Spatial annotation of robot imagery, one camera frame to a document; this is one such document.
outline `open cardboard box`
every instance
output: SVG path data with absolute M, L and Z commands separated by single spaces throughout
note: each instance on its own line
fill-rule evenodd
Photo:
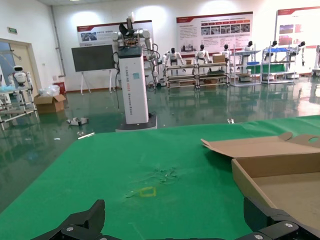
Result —
M 246 197 L 282 209 L 320 229 L 320 138 L 316 135 L 255 137 L 208 142 L 204 146 L 232 157 L 234 181 Z

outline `plastic bag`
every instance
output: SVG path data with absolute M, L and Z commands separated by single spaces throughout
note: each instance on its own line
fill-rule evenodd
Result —
M 60 94 L 60 87 L 58 85 L 50 85 L 46 88 L 39 89 L 41 97 L 54 97 Z

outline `display board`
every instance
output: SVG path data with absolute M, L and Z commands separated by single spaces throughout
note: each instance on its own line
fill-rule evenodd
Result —
M 112 45 L 111 34 L 113 32 L 119 32 L 119 25 L 121 22 L 99 24 L 99 25 L 89 25 L 89 26 L 78 26 L 78 39 L 80 47 L 96 46 L 96 45 Z M 153 39 L 154 31 L 152 28 L 152 21 L 136 21 L 132 24 L 135 30 L 148 30 L 150 36 Z
M 112 45 L 72 48 L 76 72 L 114 69 Z
M 317 30 L 319 16 L 320 6 L 277 11 L 275 39 L 279 47 L 296 46 L 305 41 L 305 66 L 302 66 L 301 57 L 298 56 L 296 63 L 298 73 L 308 73 L 315 65 L 316 47 L 320 45 L 320 31 Z
M 253 12 L 177 17 L 178 51 L 193 56 L 200 45 L 210 53 L 219 53 L 228 44 L 242 49 L 252 40 Z

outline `green table surface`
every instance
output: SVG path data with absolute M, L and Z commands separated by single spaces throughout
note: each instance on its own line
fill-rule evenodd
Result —
M 319 116 L 310 116 L 77 140 L 0 215 L 0 238 L 34 238 L 97 199 L 106 203 L 102 232 L 123 240 L 241 237 L 251 230 L 231 159 L 200 139 L 320 135 L 319 123 Z
M 261 65 L 258 66 L 247 66 L 246 69 L 251 69 L 251 74 L 260 74 L 261 73 Z M 262 71 L 264 74 L 267 74 L 269 71 L 269 65 L 263 64 Z M 272 64 L 270 65 L 270 73 L 280 73 L 285 72 L 286 67 L 284 64 Z

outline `door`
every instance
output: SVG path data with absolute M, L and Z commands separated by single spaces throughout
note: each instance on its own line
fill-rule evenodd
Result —
M 15 65 L 22 66 L 24 72 L 30 72 L 31 78 L 32 78 L 32 86 L 33 86 L 32 95 L 35 97 L 38 94 L 38 87 L 36 84 L 35 74 L 31 65 L 28 48 L 25 45 L 12 44 L 12 43 L 10 43 L 10 47 L 11 47 L 11 50 L 13 50 L 15 55 L 21 57 L 21 60 L 19 60 L 16 56 L 13 55 Z

